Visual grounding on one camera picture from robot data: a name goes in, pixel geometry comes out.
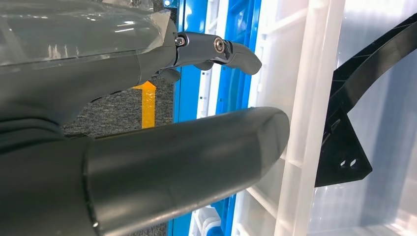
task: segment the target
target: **clear plastic film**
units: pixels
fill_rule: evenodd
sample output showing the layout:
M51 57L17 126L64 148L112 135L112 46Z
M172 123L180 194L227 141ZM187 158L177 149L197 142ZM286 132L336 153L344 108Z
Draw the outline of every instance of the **clear plastic film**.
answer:
M170 12L79 0L0 2L0 66L98 60L162 46Z

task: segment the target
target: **white plastic crate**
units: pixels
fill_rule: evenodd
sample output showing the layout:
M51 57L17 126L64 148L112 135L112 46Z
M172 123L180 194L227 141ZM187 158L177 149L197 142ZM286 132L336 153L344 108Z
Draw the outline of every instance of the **white plastic crate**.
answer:
M232 235L302 236L310 205L336 60L343 0L263 0L249 106L289 116L287 150L253 187L238 193Z
M256 54L264 66L252 77L249 106L284 110L291 133L282 161L238 194L232 235L417 235L416 52L349 113L374 172L362 181L314 188L332 71L417 12L413 0L343 5L263 2Z
M220 227L220 223L220 217L216 209L206 206L195 210L191 214L188 236L207 236L209 230L214 227Z

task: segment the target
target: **mounting hole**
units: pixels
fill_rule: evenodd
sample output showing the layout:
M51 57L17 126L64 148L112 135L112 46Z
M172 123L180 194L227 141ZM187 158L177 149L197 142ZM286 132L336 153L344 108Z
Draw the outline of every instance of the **mounting hole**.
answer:
M351 163L350 163L350 166L351 166L351 168L354 168L354 165L356 164L356 159L355 160L353 160L353 161L351 161Z

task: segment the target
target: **gray carpet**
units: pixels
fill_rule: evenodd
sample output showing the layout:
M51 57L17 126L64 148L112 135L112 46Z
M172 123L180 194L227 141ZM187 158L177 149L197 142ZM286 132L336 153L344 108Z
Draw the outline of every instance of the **gray carpet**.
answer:
M162 0L153 0L155 11L163 9ZM176 18L176 11L171 15ZM173 84L161 78L152 79L156 86L155 125L172 123ZM141 91L128 89L105 96L88 104L75 121L63 127L66 134L89 136L116 134L141 128ZM132 234L132 236L165 236L167 224L161 224Z

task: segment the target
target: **blue shelf frame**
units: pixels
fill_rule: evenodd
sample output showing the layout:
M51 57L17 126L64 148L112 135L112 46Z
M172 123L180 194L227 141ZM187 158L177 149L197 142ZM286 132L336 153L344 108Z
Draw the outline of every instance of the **blue shelf frame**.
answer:
M178 31L204 33L208 0L179 0ZM194 66L179 69L181 79L174 84L174 123L197 118L201 70ZM168 222L167 236L188 236L191 213Z
M179 31L204 33L208 0L179 0ZM230 0L225 39L239 42L255 51L261 0ZM179 70L181 80L174 85L174 122L196 119L201 70L186 66ZM216 114L248 107L251 76L238 69L222 67ZM221 231L231 236L236 195L212 206L221 218ZM171 220L167 236L187 236L191 213Z

